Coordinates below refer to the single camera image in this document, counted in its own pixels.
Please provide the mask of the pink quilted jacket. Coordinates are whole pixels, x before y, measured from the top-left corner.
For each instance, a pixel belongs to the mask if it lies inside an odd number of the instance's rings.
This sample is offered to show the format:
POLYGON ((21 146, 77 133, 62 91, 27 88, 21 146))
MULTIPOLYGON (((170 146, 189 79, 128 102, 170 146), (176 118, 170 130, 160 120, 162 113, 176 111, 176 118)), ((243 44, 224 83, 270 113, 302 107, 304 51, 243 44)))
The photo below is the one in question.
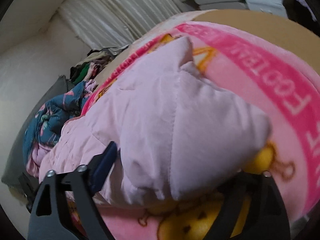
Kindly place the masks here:
POLYGON ((258 153, 270 129, 262 110, 201 76, 190 39, 180 37, 142 56, 64 124, 39 181, 49 170, 74 171, 114 141, 120 156, 98 203, 153 207, 213 190, 258 153))

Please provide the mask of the pile of folded clothes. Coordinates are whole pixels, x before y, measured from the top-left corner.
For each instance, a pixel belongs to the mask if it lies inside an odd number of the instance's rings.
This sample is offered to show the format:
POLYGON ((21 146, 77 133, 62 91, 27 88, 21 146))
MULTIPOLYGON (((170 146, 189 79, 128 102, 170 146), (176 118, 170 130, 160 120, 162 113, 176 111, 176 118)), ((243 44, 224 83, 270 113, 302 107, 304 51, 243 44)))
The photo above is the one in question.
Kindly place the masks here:
POLYGON ((87 57, 70 68, 69 80, 73 85, 81 81, 94 79, 110 62, 112 62, 129 45, 120 48, 106 47, 101 50, 90 50, 87 57))

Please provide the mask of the grey quilted headboard cushion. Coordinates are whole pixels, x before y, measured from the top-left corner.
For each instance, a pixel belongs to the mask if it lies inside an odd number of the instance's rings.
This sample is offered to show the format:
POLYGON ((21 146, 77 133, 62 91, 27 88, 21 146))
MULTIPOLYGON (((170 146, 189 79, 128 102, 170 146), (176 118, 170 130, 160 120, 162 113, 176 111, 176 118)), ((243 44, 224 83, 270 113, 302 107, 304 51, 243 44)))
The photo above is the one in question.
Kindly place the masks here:
POLYGON ((18 132, 16 139, 9 152, 9 156, 5 165, 1 181, 12 189, 17 194, 25 195, 24 186, 21 185, 19 178, 22 175, 27 177, 27 182, 34 190, 38 187, 38 180, 29 175, 26 171, 26 165, 34 146, 35 135, 33 135, 33 125, 37 124, 37 117, 35 116, 40 108, 52 98, 67 93, 74 85, 69 79, 61 75, 55 83, 45 92, 40 100, 34 105, 31 112, 28 114, 21 129, 18 132))

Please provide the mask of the blue flamingo comforter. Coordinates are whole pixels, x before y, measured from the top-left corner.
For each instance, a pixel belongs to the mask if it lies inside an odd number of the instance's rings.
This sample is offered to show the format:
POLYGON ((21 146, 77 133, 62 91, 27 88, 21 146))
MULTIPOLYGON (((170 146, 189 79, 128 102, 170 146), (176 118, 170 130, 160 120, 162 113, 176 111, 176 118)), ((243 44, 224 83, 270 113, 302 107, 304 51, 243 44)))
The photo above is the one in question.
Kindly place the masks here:
POLYGON ((29 175, 38 178, 44 156, 58 143, 64 124, 78 117, 97 87, 95 80, 81 81, 65 94, 47 101, 35 115, 37 124, 33 125, 34 146, 26 165, 29 175))

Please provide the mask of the pink cartoon fleece blanket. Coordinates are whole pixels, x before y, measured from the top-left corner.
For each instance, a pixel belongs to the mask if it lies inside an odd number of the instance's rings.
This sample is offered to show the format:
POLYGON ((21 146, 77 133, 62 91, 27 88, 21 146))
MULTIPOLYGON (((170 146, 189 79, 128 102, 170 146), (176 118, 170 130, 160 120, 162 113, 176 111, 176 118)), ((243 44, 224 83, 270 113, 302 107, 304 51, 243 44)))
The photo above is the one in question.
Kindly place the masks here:
MULTIPOLYGON (((143 56, 180 37, 193 44, 195 65, 214 84, 262 109, 272 132, 245 166, 259 187, 269 171, 279 189, 290 223, 319 204, 319 77, 296 55, 238 29, 204 22, 180 24, 133 50, 89 97, 87 113, 126 70, 143 56)), ((211 192, 160 206, 118 209, 105 201, 105 185, 95 197, 105 224, 116 239, 203 239, 222 208, 221 193, 211 192)))

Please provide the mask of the tan bed sheet mattress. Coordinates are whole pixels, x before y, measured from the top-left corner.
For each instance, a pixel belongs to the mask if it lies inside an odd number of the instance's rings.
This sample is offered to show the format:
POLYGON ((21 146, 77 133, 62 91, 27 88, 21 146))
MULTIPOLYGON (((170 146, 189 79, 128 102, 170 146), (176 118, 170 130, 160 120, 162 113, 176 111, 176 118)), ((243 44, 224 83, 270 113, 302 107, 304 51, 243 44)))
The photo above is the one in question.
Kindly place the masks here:
MULTIPOLYGON (((319 73, 319 37, 300 24, 287 18, 250 10, 213 10, 198 16, 193 21, 212 22, 228 25, 263 38, 285 50, 288 50, 319 73)), ((112 72, 135 51, 151 39, 138 39, 127 50, 95 78, 102 85, 112 72)))

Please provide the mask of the white striped curtain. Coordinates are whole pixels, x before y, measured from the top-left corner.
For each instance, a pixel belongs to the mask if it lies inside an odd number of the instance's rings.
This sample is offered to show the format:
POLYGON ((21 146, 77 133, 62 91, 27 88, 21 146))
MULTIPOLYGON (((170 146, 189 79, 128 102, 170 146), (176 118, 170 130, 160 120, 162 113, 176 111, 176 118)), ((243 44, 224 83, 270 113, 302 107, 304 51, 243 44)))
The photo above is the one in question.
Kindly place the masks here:
POLYGON ((91 49, 132 44, 181 11, 172 0, 64 0, 57 10, 91 49))

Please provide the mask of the peach white knitted blanket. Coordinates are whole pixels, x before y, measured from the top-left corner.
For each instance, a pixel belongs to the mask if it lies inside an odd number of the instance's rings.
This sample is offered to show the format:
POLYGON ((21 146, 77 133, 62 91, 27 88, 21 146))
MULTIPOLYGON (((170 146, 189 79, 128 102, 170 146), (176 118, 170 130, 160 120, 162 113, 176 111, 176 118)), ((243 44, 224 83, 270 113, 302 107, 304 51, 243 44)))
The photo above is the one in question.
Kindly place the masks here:
POLYGON ((197 11, 189 11, 189 12, 182 12, 171 16, 169 19, 157 24, 153 27, 150 31, 148 31, 145 35, 141 37, 141 39, 153 39, 154 37, 166 32, 167 30, 172 29, 173 27, 182 24, 184 22, 193 21, 200 15, 203 15, 207 12, 213 11, 210 10, 197 10, 197 11))

